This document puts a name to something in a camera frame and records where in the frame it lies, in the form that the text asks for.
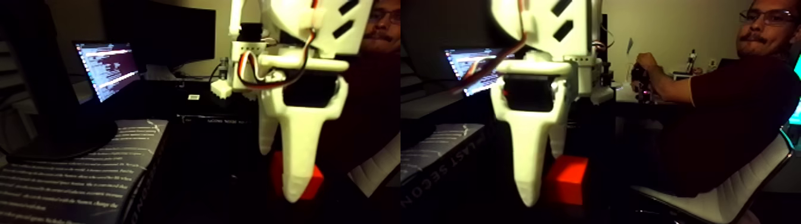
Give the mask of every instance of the laptop screen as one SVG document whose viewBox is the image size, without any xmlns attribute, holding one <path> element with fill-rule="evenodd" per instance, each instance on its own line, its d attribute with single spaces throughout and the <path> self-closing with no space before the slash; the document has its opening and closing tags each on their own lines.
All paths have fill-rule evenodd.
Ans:
<svg viewBox="0 0 801 224">
<path fill-rule="evenodd" d="M 465 76 L 467 70 L 470 69 L 470 66 L 476 60 L 481 60 L 485 58 L 486 60 L 479 62 L 479 66 L 483 66 L 491 58 L 495 58 L 495 55 L 501 53 L 503 49 L 495 49 L 495 48 L 480 48 L 480 49 L 459 49 L 459 50 L 445 50 L 445 57 L 448 59 L 449 66 L 453 70 L 453 73 L 456 75 L 456 78 L 461 80 L 462 77 Z M 514 58 L 514 54 L 508 55 L 506 58 Z M 491 75 L 482 78 L 476 84 L 472 86 L 468 86 L 464 89 L 465 96 L 471 96 L 475 93 L 481 92 L 483 90 L 487 90 L 495 84 L 495 81 L 498 79 L 498 72 L 493 70 Z"/>
<path fill-rule="evenodd" d="M 75 49 L 100 102 L 139 79 L 131 44 L 77 43 Z"/>
</svg>

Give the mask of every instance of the man's arm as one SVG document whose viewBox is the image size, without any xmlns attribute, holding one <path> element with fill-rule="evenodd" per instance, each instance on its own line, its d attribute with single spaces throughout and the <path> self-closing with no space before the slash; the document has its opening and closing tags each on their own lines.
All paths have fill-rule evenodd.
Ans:
<svg viewBox="0 0 801 224">
<path fill-rule="evenodd" d="M 693 103 L 692 91 L 690 91 L 690 80 L 686 78 L 674 81 L 673 78 L 665 74 L 660 66 L 646 68 L 650 77 L 651 85 L 654 86 L 659 96 L 669 102 Z"/>
</svg>

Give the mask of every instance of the eyeglasses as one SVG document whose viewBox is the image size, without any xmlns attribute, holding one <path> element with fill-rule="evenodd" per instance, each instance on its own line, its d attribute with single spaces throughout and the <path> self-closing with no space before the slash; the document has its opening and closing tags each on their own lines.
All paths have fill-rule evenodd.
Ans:
<svg viewBox="0 0 801 224">
<path fill-rule="evenodd" d="M 401 11 L 394 10 L 392 12 L 384 11 L 384 10 L 373 10 L 370 12 L 370 22 L 378 22 L 389 14 L 389 22 L 392 24 L 400 25 L 401 24 Z"/>
<path fill-rule="evenodd" d="M 752 23 L 765 14 L 765 24 L 768 26 L 782 26 L 797 22 L 797 18 L 787 10 L 769 10 L 761 12 L 759 10 L 745 10 L 740 13 L 740 22 Z"/>
</svg>

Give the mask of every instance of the red block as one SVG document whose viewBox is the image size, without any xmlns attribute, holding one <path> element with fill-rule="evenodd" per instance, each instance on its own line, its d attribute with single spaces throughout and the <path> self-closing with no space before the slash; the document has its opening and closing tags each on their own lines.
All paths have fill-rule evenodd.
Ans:
<svg viewBox="0 0 801 224">
<path fill-rule="evenodd" d="M 588 158 L 562 155 L 545 176 L 545 192 L 549 202 L 582 205 L 582 182 Z"/>
<path fill-rule="evenodd" d="M 281 182 L 281 175 L 284 173 L 284 156 L 281 151 L 276 151 L 272 154 L 272 162 L 270 162 L 270 176 L 272 177 L 272 186 L 273 189 L 276 190 L 276 194 L 279 196 L 284 195 L 283 182 Z M 317 195 L 317 191 L 320 189 L 320 185 L 323 184 L 323 173 L 320 172 L 320 169 L 317 169 L 317 165 L 314 165 L 314 174 L 312 175 L 312 180 L 309 181 L 308 186 L 306 186 L 306 190 L 304 190 L 303 195 L 300 195 L 300 200 L 311 200 L 314 199 L 314 196 Z"/>
</svg>

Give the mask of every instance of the man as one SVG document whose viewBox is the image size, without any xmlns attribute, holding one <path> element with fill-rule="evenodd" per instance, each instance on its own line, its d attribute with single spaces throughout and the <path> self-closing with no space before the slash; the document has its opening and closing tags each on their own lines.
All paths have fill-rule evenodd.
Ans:
<svg viewBox="0 0 801 224">
<path fill-rule="evenodd" d="M 361 52 L 397 54 L 401 49 L 401 0 L 376 0 L 370 12 Z"/>
<path fill-rule="evenodd" d="M 755 0 L 741 14 L 735 64 L 681 81 L 668 77 L 650 53 L 637 63 L 663 100 L 692 106 L 665 123 L 648 158 L 649 174 L 633 184 L 694 197 L 728 179 L 776 137 L 801 97 L 790 68 L 790 45 L 801 39 L 801 1 Z"/>
<path fill-rule="evenodd" d="M 326 122 L 318 160 L 328 174 L 345 174 L 384 148 L 400 131 L 401 0 L 376 0 L 359 57 L 342 76 L 348 99 L 342 115 Z"/>
</svg>

